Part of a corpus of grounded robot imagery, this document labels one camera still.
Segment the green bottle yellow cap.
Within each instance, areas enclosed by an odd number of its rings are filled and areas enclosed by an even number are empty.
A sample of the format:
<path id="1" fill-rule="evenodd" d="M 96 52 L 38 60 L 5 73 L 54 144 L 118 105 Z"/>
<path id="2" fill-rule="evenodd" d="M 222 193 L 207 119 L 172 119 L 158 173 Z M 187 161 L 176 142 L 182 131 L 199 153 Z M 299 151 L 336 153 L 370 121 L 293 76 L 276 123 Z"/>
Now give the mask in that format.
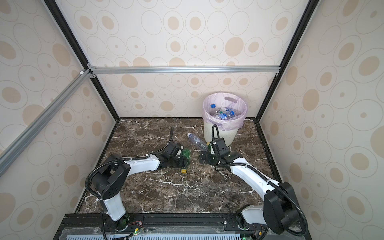
<path id="1" fill-rule="evenodd" d="M 186 174 L 187 168 L 190 165 L 190 150 L 184 149 L 181 156 L 181 173 Z"/>

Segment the clear bottle purple tint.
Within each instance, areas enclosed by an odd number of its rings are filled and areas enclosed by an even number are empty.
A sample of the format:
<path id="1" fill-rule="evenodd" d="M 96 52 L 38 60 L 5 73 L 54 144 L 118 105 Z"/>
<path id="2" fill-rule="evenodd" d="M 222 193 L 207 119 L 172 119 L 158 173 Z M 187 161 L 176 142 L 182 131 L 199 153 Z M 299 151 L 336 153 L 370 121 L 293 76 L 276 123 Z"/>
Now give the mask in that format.
<path id="1" fill-rule="evenodd" d="M 207 151 L 208 145 L 202 139 L 200 139 L 196 134 L 188 133 L 188 140 L 200 151 Z"/>

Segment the small crushed bottle blue cap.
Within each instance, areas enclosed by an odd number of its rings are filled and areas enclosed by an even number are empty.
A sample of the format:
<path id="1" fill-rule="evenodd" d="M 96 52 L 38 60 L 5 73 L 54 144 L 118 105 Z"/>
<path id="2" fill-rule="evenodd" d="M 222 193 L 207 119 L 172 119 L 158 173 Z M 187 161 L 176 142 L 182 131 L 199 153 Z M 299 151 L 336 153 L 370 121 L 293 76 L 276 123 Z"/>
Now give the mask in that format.
<path id="1" fill-rule="evenodd" d="M 220 115 L 215 114 L 214 118 L 217 119 L 217 120 L 223 120 L 223 121 L 227 121 L 227 120 L 232 119 L 232 118 L 229 117 L 228 111 L 226 111 L 225 113 L 220 114 Z"/>

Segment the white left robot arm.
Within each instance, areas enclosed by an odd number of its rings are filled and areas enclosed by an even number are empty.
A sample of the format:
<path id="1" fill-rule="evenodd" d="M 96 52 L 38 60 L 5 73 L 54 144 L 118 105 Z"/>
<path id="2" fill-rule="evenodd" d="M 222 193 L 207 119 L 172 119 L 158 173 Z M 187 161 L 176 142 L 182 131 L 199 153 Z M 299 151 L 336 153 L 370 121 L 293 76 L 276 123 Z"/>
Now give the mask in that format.
<path id="1" fill-rule="evenodd" d="M 85 180 L 89 193 L 101 202 L 102 208 L 110 219 L 119 222 L 127 216 L 121 198 L 121 190 L 126 179 L 138 173 L 158 171 L 166 168 L 180 169 L 186 172 L 189 157 L 181 144 L 168 143 L 156 152 L 140 157 L 121 157 L 110 155 L 107 160 L 92 170 Z"/>

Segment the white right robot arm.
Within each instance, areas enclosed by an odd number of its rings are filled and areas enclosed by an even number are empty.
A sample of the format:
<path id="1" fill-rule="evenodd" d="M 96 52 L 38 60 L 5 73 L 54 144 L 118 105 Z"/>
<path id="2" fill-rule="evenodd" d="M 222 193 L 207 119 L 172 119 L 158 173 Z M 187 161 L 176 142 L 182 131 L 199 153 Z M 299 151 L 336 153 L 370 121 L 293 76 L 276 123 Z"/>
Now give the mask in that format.
<path id="1" fill-rule="evenodd" d="M 207 150 L 201 152 L 199 161 L 231 172 L 262 198 L 262 205 L 247 205 L 237 211 L 240 229 L 247 230 L 251 225 L 259 224 L 268 226 L 278 235 L 287 232 L 301 237 L 308 233 L 308 222 L 293 187 L 269 178 L 240 153 L 231 152 L 224 139 L 215 138 L 210 142 Z"/>

